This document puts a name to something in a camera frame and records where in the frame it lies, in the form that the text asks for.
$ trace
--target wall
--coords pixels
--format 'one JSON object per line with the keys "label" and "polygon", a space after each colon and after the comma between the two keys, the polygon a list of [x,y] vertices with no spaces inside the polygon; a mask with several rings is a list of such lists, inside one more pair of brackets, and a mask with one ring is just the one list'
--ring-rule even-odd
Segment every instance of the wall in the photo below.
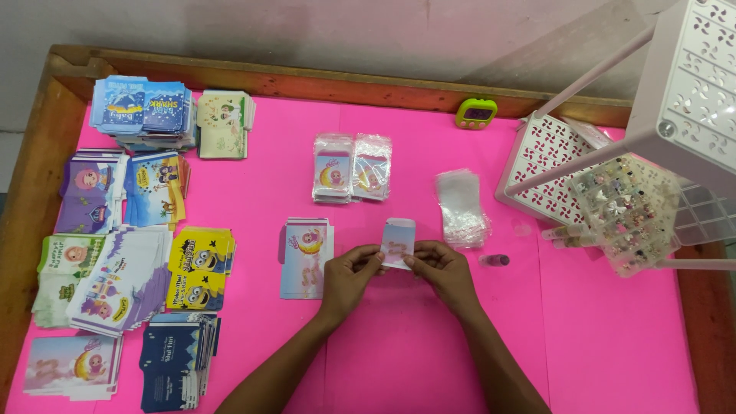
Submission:
{"label": "wall", "polygon": [[[674,2],[5,0],[0,133],[25,128],[53,43],[558,92]],[[645,53],[584,94],[632,98]]]}

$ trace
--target pink surface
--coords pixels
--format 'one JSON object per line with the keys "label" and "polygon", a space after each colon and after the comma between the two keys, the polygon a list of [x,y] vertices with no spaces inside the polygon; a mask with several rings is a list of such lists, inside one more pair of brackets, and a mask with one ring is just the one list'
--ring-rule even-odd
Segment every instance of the pink surface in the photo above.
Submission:
{"label": "pink surface", "polygon": [[[238,258],[208,394],[195,413],[212,413],[247,374],[315,313],[318,301],[278,299],[278,234],[288,216],[329,217],[336,253],[378,243],[387,217],[417,221],[418,239],[442,236],[434,176],[468,167],[481,175],[481,202],[493,220],[486,246],[466,252],[475,286],[522,369],[555,413],[697,413],[682,316],[671,271],[619,279],[584,250],[537,241],[537,223],[493,199],[516,121],[459,130],[453,116],[287,99],[255,98],[255,131],[245,161],[192,166],[183,224],[232,228]],[[288,121],[283,114],[289,113]],[[319,131],[381,133],[394,140],[385,203],[311,202],[312,140]],[[610,130],[612,135],[620,131]],[[79,145],[112,147],[84,127]],[[505,268],[478,267],[505,253]],[[22,393],[30,341],[71,335],[31,325],[7,413],[53,404],[59,414],[139,413],[143,329],[127,332],[118,393],[111,401],[69,402]],[[400,271],[374,278],[365,299],[330,338],[287,413],[482,413],[481,391],[461,329],[424,281]]]}

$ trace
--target wooden table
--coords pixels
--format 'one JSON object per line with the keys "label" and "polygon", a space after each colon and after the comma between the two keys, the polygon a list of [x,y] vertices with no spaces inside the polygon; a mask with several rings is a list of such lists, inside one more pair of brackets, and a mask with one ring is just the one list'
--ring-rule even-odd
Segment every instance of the wooden table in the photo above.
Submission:
{"label": "wooden table", "polygon": [[[498,103],[499,117],[527,116],[549,94],[393,77],[234,63],[89,46],[54,45],[46,58],[5,211],[0,220],[2,405],[38,288],[41,240],[52,233],[60,207],[63,165],[74,153],[95,80],[110,74],[184,82],[189,88],[238,89],[269,97],[346,102],[453,113],[465,99]],[[626,127],[630,101],[574,97],[554,116]],[[722,242],[682,248],[680,259],[723,258]],[[736,413],[736,312],[726,272],[682,270],[680,295],[690,357],[703,414]]]}

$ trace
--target digital timer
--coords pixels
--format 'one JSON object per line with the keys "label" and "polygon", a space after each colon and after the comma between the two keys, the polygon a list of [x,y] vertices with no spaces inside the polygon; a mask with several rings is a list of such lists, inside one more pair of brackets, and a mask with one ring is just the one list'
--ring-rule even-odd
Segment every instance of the digital timer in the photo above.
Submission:
{"label": "digital timer", "polygon": [[482,130],[496,116],[498,107],[490,99],[467,99],[460,104],[455,124],[468,130]]}

